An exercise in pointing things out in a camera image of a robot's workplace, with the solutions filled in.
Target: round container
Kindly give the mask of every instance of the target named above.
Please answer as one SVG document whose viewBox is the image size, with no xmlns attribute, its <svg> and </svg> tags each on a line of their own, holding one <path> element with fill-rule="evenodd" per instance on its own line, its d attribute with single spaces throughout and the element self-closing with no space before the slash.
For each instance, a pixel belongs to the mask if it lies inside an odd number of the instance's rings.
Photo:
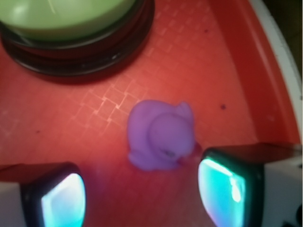
<svg viewBox="0 0 303 227">
<path fill-rule="evenodd" d="M 135 0 L 1 0 L 0 21 L 23 37 L 72 40 L 108 27 L 134 3 Z"/>
<path fill-rule="evenodd" d="M 0 23 L 7 53 L 22 66 L 54 76 L 75 76 L 114 66 L 145 40 L 154 16 L 153 0 L 136 0 L 123 17 L 100 31 L 69 41 L 39 41 Z"/>
</svg>

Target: green container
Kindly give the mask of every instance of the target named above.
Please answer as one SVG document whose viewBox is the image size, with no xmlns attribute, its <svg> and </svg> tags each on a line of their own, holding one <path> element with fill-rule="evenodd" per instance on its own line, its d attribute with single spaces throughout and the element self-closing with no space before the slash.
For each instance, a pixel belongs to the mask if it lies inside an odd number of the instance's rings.
<svg viewBox="0 0 303 227">
<path fill-rule="evenodd" d="M 122 18 L 135 0 L 0 0 L 0 21 L 14 33 L 66 41 L 101 31 Z"/>
</svg>

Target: red tray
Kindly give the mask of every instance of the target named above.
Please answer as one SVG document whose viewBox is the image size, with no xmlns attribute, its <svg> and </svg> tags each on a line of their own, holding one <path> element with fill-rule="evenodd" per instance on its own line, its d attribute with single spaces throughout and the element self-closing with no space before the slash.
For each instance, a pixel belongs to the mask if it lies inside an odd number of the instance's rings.
<svg viewBox="0 0 303 227">
<path fill-rule="evenodd" d="M 213 226 L 198 192 L 198 163 L 166 172 L 129 163 L 127 117 L 144 99 L 190 103 L 204 149 L 300 143 L 249 2 L 157 0 L 143 51 L 107 79 L 46 81 L 0 46 L 0 164 L 76 163 L 87 189 L 84 226 Z"/>
</svg>

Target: white casing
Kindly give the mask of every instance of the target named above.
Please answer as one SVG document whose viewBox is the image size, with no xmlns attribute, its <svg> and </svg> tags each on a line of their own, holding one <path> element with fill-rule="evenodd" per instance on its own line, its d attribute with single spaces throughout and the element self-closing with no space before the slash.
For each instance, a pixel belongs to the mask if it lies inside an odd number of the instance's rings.
<svg viewBox="0 0 303 227">
<path fill-rule="evenodd" d="M 267 163 L 264 166 L 263 227 L 299 226 L 297 209 L 302 205 L 302 156 Z"/>
<path fill-rule="evenodd" d="M 0 182 L 0 227 L 26 227 L 18 183 Z"/>
</svg>

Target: purple rubber duck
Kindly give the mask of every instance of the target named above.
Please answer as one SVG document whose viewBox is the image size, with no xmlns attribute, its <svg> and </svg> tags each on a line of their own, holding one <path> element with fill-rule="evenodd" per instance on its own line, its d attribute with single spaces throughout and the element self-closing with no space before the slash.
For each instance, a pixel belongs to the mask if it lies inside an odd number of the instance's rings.
<svg viewBox="0 0 303 227">
<path fill-rule="evenodd" d="M 170 170 L 195 148 L 194 115 L 186 102 L 139 102 L 128 119 L 130 162 L 141 170 Z"/>
</svg>

